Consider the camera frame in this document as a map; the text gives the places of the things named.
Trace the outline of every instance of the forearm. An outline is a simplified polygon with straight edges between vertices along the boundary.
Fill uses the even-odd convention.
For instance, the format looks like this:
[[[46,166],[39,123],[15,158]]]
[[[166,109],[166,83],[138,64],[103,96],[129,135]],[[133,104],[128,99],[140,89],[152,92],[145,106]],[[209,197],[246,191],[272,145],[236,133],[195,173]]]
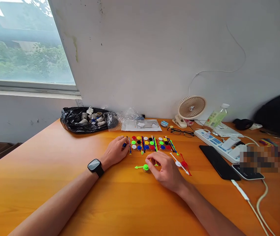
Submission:
[[[84,171],[9,235],[58,235],[97,179],[96,173]]]
[[[212,206],[192,184],[185,183],[177,194],[188,204],[209,235],[245,235]]]

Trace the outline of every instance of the water bottle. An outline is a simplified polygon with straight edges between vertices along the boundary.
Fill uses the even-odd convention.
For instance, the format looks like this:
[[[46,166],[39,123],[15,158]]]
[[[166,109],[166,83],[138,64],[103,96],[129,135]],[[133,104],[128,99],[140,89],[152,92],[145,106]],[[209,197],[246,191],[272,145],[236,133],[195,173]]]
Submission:
[[[227,108],[229,107],[229,104],[223,103],[218,110],[214,110],[209,118],[206,120],[204,126],[207,126],[211,129],[216,128],[221,121],[224,119],[224,117],[227,115]]]

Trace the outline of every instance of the black phone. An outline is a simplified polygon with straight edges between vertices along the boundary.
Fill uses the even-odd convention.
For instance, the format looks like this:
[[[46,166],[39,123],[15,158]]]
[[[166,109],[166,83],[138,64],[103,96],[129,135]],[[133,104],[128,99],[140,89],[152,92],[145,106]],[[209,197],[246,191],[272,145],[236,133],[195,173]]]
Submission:
[[[261,173],[254,173],[253,169],[249,171],[248,168],[244,168],[245,171],[241,171],[240,164],[233,164],[232,168],[244,180],[259,180],[265,178]]]
[[[200,145],[199,148],[222,179],[236,181],[241,180],[241,178],[235,171],[233,171],[232,167],[223,159],[214,147]]]

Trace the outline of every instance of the white wall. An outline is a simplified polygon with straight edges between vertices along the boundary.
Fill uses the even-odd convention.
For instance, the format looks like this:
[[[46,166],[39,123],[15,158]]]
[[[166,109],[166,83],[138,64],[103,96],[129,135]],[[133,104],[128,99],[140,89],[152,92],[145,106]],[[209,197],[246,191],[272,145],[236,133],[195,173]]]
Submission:
[[[280,94],[280,0],[51,0],[85,105],[171,118],[192,84],[204,115],[249,118]]]
[[[25,142],[75,106],[71,99],[0,95],[0,142]]]

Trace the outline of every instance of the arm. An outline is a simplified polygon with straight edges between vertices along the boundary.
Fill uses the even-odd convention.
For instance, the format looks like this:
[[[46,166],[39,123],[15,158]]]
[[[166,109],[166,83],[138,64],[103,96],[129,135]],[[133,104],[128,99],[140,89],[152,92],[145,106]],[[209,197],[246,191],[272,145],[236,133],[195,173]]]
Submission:
[[[110,142],[105,153],[99,158],[103,170],[106,171],[111,165],[121,161],[128,153],[129,145],[129,141],[123,136]],[[96,173],[85,170],[34,211],[9,235],[58,235],[97,179]]]
[[[145,161],[154,177],[188,204],[209,235],[245,235],[183,178],[171,157],[162,152],[154,152]],[[154,167],[155,162],[162,166],[160,171]]]

